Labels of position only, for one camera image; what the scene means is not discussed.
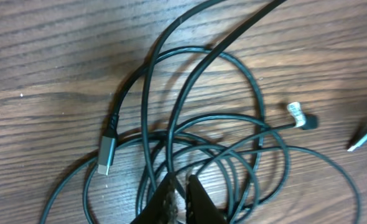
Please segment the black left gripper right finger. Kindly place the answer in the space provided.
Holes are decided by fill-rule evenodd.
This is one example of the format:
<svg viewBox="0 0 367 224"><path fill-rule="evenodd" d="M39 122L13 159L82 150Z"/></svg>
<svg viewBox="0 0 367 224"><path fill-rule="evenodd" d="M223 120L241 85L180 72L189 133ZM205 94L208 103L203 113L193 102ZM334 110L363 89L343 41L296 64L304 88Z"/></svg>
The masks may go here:
<svg viewBox="0 0 367 224"><path fill-rule="evenodd" d="M196 175L188 177L185 202L187 224L227 224Z"/></svg>

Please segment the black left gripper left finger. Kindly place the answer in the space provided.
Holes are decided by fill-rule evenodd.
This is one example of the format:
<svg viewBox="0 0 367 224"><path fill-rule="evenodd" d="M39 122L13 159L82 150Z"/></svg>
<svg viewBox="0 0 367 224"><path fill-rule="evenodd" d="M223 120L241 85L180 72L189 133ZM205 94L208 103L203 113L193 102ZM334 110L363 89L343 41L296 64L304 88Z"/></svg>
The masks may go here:
<svg viewBox="0 0 367 224"><path fill-rule="evenodd" d="M145 209L131 224L174 224L177 222L177 198L175 195L176 178L168 173Z"/></svg>

